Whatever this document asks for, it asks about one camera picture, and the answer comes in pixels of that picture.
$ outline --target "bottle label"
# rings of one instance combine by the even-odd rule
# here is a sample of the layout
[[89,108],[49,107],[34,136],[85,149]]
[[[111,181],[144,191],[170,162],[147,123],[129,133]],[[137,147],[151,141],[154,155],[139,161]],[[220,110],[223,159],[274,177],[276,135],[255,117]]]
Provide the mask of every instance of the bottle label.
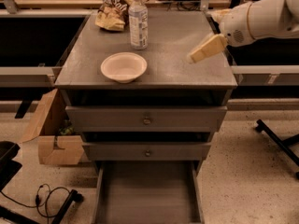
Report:
[[131,44],[145,48],[148,45],[148,11],[130,12]]

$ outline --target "white bowl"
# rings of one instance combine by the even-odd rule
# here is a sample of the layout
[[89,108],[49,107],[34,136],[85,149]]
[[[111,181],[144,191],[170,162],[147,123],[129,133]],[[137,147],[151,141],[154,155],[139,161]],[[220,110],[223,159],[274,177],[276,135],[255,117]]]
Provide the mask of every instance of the white bowl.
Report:
[[104,59],[101,72],[105,77],[120,83],[129,83],[140,77],[147,69],[147,61],[134,53],[121,52]]

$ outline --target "floor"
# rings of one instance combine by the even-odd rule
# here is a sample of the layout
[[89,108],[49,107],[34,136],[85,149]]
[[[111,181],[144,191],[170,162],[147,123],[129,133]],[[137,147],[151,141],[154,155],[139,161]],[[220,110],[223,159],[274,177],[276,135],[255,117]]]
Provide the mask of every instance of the floor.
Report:
[[[32,113],[23,119],[14,119],[14,115],[0,112],[0,140],[18,142]],[[294,176],[299,167],[265,133],[254,130],[257,119],[262,119],[281,138],[298,133],[298,110],[229,111],[197,176],[206,224],[299,223],[299,181]],[[62,223],[91,223],[97,182],[91,164],[41,165],[36,139],[19,145],[21,149],[14,160],[23,167],[3,192],[21,203],[35,205],[42,184],[51,189],[75,189],[84,201],[73,203]],[[40,195],[45,199],[47,186],[41,188]],[[51,195],[50,214],[57,212],[65,197],[64,189]],[[38,223],[47,223],[35,208],[19,206],[1,194],[0,204]]]

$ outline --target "gray tabletop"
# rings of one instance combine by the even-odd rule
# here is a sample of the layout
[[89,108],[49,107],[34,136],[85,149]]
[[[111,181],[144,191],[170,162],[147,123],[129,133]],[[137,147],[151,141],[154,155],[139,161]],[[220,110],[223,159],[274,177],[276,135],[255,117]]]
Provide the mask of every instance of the gray tabletop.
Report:
[[[58,76],[62,89],[148,89],[148,88],[233,88],[235,77],[221,53],[200,63],[189,64],[186,55],[212,32],[200,11],[149,8],[149,45],[135,50],[130,45],[129,27],[111,33],[94,24],[96,11],[84,26]],[[102,61],[118,52],[134,52],[144,57],[148,68],[129,84],[104,77]]]

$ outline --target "snack bag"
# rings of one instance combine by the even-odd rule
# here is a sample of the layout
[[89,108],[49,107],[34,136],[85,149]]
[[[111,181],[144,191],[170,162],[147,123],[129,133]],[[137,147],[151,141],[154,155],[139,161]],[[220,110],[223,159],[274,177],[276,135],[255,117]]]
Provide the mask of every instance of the snack bag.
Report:
[[129,0],[104,0],[95,19],[95,24],[109,31],[123,31],[128,24]]

